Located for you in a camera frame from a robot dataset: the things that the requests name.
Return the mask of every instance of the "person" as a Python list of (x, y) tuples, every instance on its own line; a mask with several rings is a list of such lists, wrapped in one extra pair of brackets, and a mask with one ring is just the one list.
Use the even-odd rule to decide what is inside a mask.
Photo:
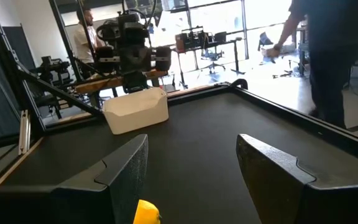
[(267, 51), (278, 57), (300, 21), (308, 18), (311, 96), (310, 115), (346, 128), (342, 89), (358, 60), (358, 0), (293, 0), (277, 44)]
[[(90, 8), (83, 6), (83, 14), (86, 21), (87, 30), (89, 33), (89, 39), (93, 46), (93, 49), (90, 49), (88, 39), (86, 38), (84, 27), (81, 23), (81, 11), (77, 11), (77, 18), (79, 23), (77, 24), (77, 28), (74, 32), (74, 42), (77, 49), (77, 58), (80, 59), (83, 63), (94, 67), (94, 59), (92, 56), (92, 50), (96, 50), (98, 47), (103, 46), (103, 42), (96, 35), (96, 31), (93, 27), (93, 15)], [(93, 74), (89, 67), (80, 64), (80, 68), (82, 71), (82, 76), (84, 79), (89, 78)]]

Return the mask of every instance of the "concrete floor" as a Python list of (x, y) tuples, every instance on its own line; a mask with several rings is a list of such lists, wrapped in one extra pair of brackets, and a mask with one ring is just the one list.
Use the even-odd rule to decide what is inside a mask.
[[(283, 106), (307, 113), (314, 106), (311, 99), (310, 84), (308, 79), (308, 72), (304, 77), (294, 75), (292, 77), (273, 78), (273, 75), (286, 74), (286, 70), (292, 70), (288, 63), (288, 57), (276, 60), (276, 63), (264, 63), (260, 65), (260, 60), (246, 60), (240, 62), (240, 70), (245, 72), (245, 75), (238, 75), (230, 68), (234, 68), (234, 63), (225, 65), (226, 71), (222, 68), (217, 68), (216, 73), (209, 74), (208, 70), (194, 71), (185, 74), (185, 81), (189, 88), (205, 85), (216, 82), (233, 82), (238, 78), (245, 78), (249, 83), (249, 91), (264, 97), (270, 101), (276, 102)], [(163, 79), (163, 83), (171, 84), (172, 79), (175, 78), (177, 89), (182, 89), (179, 86), (180, 75), (171, 74), (169, 77)], [(117, 89), (119, 95), (123, 95), (122, 88)], [(111, 90), (104, 90), (101, 96), (112, 97)], [(350, 88), (344, 90), (344, 107), (346, 112), (346, 125), (348, 128), (358, 126), (358, 89)], [(70, 108), (62, 111), (63, 117), (73, 116), (82, 113), (78, 108)], [(49, 116), (44, 119), (46, 123), (54, 123), (57, 121), (56, 116)]]

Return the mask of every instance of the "black tabletop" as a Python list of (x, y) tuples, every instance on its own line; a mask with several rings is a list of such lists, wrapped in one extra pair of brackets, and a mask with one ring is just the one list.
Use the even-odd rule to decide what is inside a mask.
[(4, 185), (55, 185), (86, 169), (138, 134), (149, 135), (142, 198), (166, 223), (260, 223), (236, 156), (248, 134), (277, 149), (358, 182), (358, 159), (233, 93), (170, 108), (164, 123), (120, 136), (107, 124), (49, 136)]

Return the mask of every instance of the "hand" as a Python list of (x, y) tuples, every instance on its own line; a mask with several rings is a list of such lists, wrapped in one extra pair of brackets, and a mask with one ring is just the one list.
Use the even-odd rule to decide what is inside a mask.
[(270, 58), (276, 58), (280, 55), (280, 50), (281, 50), (282, 46), (281, 45), (274, 45), (274, 47), (272, 49), (267, 49), (266, 50), (266, 56), (270, 57)]

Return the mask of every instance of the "white plastic container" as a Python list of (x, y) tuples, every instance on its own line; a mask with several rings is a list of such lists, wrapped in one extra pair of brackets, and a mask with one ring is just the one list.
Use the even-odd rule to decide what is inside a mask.
[(103, 113), (113, 134), (161, 123), (169, 118), (167, 93), (151, 88), (113, 98), (104, 102)]

